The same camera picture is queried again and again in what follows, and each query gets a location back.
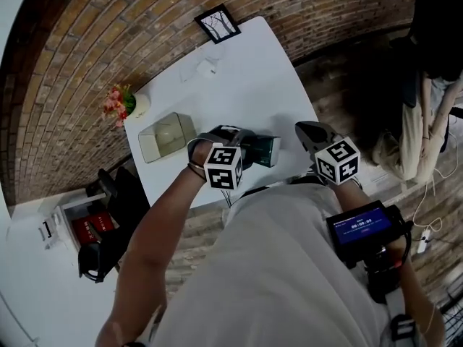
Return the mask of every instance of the black picture frame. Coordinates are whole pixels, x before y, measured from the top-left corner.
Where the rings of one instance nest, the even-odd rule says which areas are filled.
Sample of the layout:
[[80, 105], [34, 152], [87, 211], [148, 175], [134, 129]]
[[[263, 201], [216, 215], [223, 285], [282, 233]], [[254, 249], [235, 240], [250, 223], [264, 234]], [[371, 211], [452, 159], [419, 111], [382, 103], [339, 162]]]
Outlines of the black picture frame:
[[241, 33], [230, 12], [223, 4], [198, 15], [195, 21], [214, 43], [221, 43]]

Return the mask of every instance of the red object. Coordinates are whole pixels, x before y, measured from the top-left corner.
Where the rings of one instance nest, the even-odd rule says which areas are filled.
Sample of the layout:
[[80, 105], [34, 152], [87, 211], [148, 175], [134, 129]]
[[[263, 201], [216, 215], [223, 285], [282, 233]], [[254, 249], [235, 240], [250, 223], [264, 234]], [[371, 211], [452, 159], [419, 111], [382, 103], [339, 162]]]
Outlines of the red object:
[[84, 218], [73, 220], [72, 227], [74, 229], [77, 240], [81, 245], [96, 241], [96, 237], [94, 237], [90, 230], [90, 226], [88, 225], [89, 222], [93, 224], [96, 231], [99, 233], [114, 229], [111, 217], [107, 212], [104, 211], [95, 215], [89, 215]]

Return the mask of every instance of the beige pants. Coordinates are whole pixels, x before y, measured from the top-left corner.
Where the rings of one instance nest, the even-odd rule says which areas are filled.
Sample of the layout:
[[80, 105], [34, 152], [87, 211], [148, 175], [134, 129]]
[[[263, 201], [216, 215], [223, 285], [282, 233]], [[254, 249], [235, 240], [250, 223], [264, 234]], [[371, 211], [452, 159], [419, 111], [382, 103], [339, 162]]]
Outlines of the beige pants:
[[421, 158], [422, 111], [420, 102], [414, 108], [403, 105], [402, 135], [399, 142], [389, 132], [380, 135], [373, 150], [373, 160], [402, 180], [426, 183], [433, 175], [445, 138], [444, 123], [436, 135], [430, 134], [428, 154]]

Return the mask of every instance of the flower pot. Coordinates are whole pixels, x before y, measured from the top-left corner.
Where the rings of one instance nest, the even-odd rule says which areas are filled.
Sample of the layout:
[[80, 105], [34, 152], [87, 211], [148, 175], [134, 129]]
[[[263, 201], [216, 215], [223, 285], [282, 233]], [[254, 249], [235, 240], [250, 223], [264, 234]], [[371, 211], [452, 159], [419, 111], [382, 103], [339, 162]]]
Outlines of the flower pot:
[[131, 119], [139, 119], [143, 116], [148, 109], [151, 107], [151, 102], [148, 96], [145, 94], [134, 94], [136, 104], [133, 112], [128, 116]]

